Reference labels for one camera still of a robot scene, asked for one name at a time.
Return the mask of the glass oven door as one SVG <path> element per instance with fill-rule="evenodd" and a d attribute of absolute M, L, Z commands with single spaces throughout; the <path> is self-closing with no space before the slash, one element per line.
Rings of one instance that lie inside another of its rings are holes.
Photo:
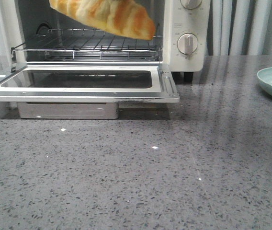
<path fill-rule="evenodd" d="M 117 119 L 119 103 L 177 103 L 164 64 L 29 63 L 0 74 L 0 102 L 24 119 Z"/>

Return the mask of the golden croissant bread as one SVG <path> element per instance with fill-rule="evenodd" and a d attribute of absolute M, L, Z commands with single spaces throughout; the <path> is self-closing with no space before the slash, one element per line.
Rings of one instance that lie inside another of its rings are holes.
<path fill-rule="evenodd" d="M 156 28 L 144 6 L 133 0 L 50 0 L 50 7 L 86 26 L 141 40 Z"/>

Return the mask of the lower oven knob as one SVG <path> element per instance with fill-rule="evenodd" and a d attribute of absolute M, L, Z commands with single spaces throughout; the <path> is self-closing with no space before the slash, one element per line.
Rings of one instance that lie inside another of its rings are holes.
<path fill-rule="evenodd" d="M 178 50 L 185 55 L 191 55 L 198 47 L 198 39 L 191 33 L 183 34 L 177 42 Z"/>

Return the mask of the oven knob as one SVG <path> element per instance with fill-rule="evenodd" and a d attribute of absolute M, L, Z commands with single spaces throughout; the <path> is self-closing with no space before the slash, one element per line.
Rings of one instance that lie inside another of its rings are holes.
<path fill-rule="evenodd" d="M 183 34 L 177 42 L 178 50 L 185 55 L 191 55 L 198 47 L 198 39 L 191 33 Z"/>
<path fill-rule="evenodd" d="M 187 10 L 193 10 L 199 7 L 202 0 L 180 0 L 181 5 Z"/>

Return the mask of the upper oven knob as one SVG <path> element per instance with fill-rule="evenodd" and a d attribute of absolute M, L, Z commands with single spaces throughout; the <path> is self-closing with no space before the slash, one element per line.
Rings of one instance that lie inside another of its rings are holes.
<path fill-rule="evenodd" d="M 202 0 L 180 0 L 181 5 L 187 10 L 193 10 L 199 7 Z"/>

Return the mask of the white Toshiba toaster oven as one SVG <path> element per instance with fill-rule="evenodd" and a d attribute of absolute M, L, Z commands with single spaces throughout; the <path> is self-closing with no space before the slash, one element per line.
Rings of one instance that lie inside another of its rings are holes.
<path fill-rule="evenodd" d="M 53 9 L 47 9 L 47 16 L 38 16 L 37 9 L 33 9 L 36 14 L 34 22 L 28 23 L 25 2 L 26 0 L 0 0 L 0 56 L 3 56 L 9 65 L 27 62 L 24 55 L 15 59 L 11 48 L 27 41 L 35 34 L 42 34 L 48 29 L 94 29 Z M 155 23 L 154 37 L 162 38 L 162 60 L 146 63 L 167 64 L 176 81 L 191 82 L 193 73 L 200 71 L 204 64 L 210 12 L 208 2 L 203 0 L 196 9 L 187 10 L 181 5 L 180 0 L 140 1 Z M 198 39 L 198 47 L 191 55 L 182 54 L 177 48 L 178 39 L 186 33 L 191 33 Z"/>

